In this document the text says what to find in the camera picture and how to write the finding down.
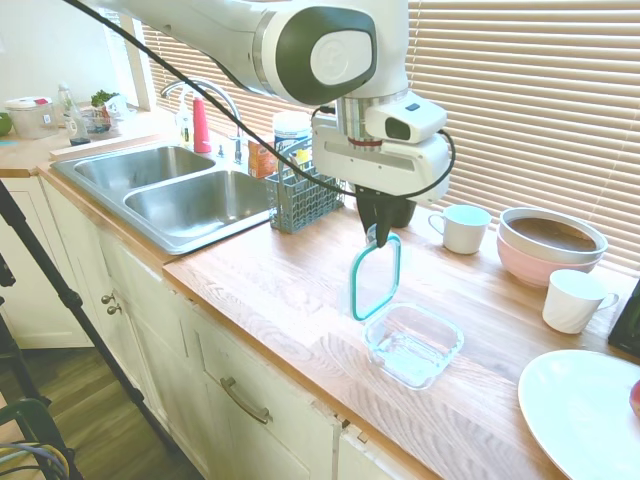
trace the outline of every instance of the white wall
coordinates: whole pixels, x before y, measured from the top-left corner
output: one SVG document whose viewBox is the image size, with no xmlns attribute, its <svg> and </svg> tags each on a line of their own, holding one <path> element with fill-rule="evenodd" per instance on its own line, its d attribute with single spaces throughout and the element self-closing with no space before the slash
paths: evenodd
<svg viewBox="0 0 640 480">
<path fill-rule="evenodd" d="M 0 0 L 0 39 L 0 110 L 11 98 L 55 98 L 60 81 L 78 101 L 118 89 L 102 25 L 62 0 Z"/>
</svg>

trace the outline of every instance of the stainless steel sink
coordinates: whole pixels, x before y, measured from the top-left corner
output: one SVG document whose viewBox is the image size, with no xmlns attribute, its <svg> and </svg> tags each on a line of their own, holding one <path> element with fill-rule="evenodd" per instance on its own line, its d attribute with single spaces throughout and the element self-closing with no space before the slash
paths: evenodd
<svg viewBox="0 0 640 480">
<path fill-rule="evenodd" d="M 181 147 L 126 150 L 53 168 L 172 254 L 269 218 L 260 180 Z"/>
<path fill-rule="evenodd" d="M 168 146 L 84 160 L 76 163 L 74 169 L 101 188 L 128 190 L 213 166 L 213 160 L 184 148 Z"/>
<path fill-rule="evenodd" d="M 241 223 L 265 210 L 265 187 L 240 172 L 210 172 L 144 189 L 125 205 L 165 235 L 190 238 Z"/>
</svg>

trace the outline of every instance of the white plate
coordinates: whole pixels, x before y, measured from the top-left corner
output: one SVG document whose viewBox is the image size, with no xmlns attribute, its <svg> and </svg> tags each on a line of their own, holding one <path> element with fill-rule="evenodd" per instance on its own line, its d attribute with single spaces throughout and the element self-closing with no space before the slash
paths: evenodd
<svg viewBox="0 0 640 480">
<path fill-rule="evenodd" d="M 534 359 L 518 385 L 531 433 L 573 480 L 640 479 L 640 419 L 629 405 L 640 367 L 584 350 Z"/>
</svg>

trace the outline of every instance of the white cup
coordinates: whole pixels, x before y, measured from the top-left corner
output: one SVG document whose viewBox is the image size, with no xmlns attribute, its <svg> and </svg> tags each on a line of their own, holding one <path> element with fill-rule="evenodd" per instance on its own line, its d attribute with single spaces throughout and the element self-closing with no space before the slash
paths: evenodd
<svg viewBox="0 0 640 480">
<path fill-rule="evenodd" d="M 563 333 L 580 333 L 598 310 L 612 307 L 620 297 L 608 293 L 591 275 L 577 270 L 556 270 L 551 274 L 542 318 Z"/>
<path fill-rule="evenodd" d="M 436 219 L 442 221 L 442 226 L 434 224 Z M 480 250 L 482 237 L 490 223 L 489 212 L 471 205 L 452 205 L 442 213 L 429 215 L 429 225 L 443 236 L 444 247 L 463 255 Z"/>
</svg>

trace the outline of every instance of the wooden floor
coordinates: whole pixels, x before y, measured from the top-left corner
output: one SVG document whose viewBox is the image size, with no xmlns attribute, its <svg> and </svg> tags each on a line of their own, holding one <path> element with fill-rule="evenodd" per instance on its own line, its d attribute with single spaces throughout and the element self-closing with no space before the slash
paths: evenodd
<svg viewBox="0 0 640 480">
<path fill-rule="evenodd" d="M 200 480 L 181 453 L 168 454 L 94 349 L 33 350 L 27 363 L 86 480 Z M 21 393 L 0 367 L 8 403 Z"/>
</svg>

